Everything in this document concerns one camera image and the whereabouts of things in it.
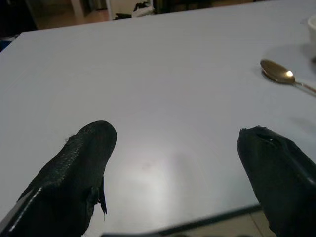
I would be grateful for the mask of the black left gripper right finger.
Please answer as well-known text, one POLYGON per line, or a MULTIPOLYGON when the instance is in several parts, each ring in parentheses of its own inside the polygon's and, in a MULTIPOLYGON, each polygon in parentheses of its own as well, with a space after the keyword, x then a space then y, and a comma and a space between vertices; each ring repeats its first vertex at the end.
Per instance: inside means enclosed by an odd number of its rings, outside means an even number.
POLYGON ((289 138, 243 128, 237 152, 277 237, 316 237, 316 164, 289 138))

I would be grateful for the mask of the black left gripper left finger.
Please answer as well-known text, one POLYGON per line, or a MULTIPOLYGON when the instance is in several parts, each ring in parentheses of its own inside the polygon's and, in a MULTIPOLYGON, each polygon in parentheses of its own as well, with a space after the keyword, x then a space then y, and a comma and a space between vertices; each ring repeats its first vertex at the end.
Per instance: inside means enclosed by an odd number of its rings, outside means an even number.
POLYGON ((0 221, 0 237, 82 237, 96 205, 107 213, 104 173, 116 141, 104 120, 71 136, 0 221))

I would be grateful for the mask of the gold metal spoon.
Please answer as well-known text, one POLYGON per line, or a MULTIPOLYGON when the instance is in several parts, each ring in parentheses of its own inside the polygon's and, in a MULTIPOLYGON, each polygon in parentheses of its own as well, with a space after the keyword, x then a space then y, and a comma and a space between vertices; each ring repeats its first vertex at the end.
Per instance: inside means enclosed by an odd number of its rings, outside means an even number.
POLYGON ((297 81, 293 72, 284 66, 269 59, 262 59, 260 61, 260 67, 262 73, 273 82, 295 86, 316 95, 315 88, 297 81))

